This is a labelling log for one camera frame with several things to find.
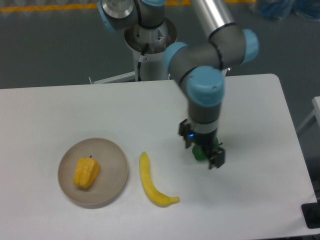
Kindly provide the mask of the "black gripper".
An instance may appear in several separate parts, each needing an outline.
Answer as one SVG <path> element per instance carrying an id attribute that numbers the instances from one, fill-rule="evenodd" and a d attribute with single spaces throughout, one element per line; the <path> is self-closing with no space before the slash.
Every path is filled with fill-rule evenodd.
<path id="1" fill-rule="evenodd" d="M 225 163 L 225 149 L 216 148 L 215 139 L 218 124 L 216 122 L 208 124 L 189 123 L 188 119 L 179 124 L 178 134 L 183 137 L 185 148 L 188 149 L 192 144 L 198 145 L 208 158 L 208 169 L 220 168 Z"/>

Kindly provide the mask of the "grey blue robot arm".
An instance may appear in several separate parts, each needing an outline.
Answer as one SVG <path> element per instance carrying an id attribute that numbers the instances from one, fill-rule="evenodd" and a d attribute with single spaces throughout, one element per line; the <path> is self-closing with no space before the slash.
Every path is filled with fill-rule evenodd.
<path id="1" fill-rule="evenodd" d="M 222 72 L 253 60 L 259 41 L 252 30 L 238 27 L 225 1 L 194 0 L 192 6 L 207 38 L 195 47 L 177 40 L 163 0 L 97 2 L 105 27 L 124 30 L 135 80 L 175 80 L 188 104 L 188 117 L 178 133 L 187 148 L 195 145 L 201 150 L 210 168 L 219 168 L 225 163 L 225 150 L 217 139 L 225 93 Z"/>

